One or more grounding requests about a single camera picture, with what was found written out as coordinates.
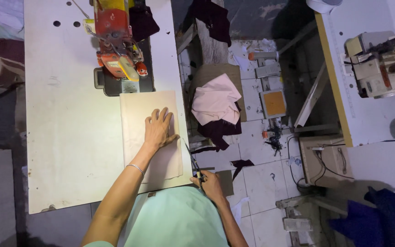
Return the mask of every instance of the silver bracelet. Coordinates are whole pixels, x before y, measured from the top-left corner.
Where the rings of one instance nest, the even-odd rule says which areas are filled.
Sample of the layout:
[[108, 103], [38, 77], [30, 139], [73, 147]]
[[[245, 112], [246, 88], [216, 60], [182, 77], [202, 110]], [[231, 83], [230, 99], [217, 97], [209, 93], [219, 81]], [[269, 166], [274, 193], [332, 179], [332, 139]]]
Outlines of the silver bracelet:
[[134, 167], [136, 167], [138, 170], [140, 170], [140, 172], [141, 172], [141, 174], [143, 175], [143, 178], [144, 178], [144, 171], [141, 170], [138, 166], [136, 166], [134, 164], [129, 164], [129, 165], [126, 165], [126, 166], [134, 166]]

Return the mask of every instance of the beige fabric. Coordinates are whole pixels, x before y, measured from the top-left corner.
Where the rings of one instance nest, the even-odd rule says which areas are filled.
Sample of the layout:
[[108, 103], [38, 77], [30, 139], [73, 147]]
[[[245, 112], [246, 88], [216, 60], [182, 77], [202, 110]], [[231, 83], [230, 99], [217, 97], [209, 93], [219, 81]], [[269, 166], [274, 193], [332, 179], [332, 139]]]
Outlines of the beige fabric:
[[[123, 126], [124, 164], [129, 164], [144, 143], [145, 119], [154, 109], [168, 107], [173, 113], [168, 133], [179, 134], [176, 115], [175, 91], [120, 94]], [[180, 140], [160, 149], [153, 156], [142, 183], [161, 183], [165, 179], [179, 177], [183, 173]]]
[[240, 98], [227, 74], [223, 74], [196, 88], [191, 112], [202, 125], [221, 119], [236, 124], [240, 114], [235, 102]]
[[240, 67], [238, 65], [232, 65], [228, 63], [220, 63], [220, 64], [204, 64], [199, 67], [199, 70], [193, 76], [193, 80], [191, 81], [191, 85], [188, 89], [189, 91], [189, 109], [191, 109], [191, 103], [193, 102], [193, 98], [195, 97], [195, 90], [197, 87], [204, 86], [207, 82], [213, 80], [217, 76], [227, 74], [230, 78], [231, 82], [237, 88], [242, 98], [237, 101], [240, 111], [240, 121], [246, 122], [246, 108], [243, 100], [243, 90], [242, 83], [240, 79]]

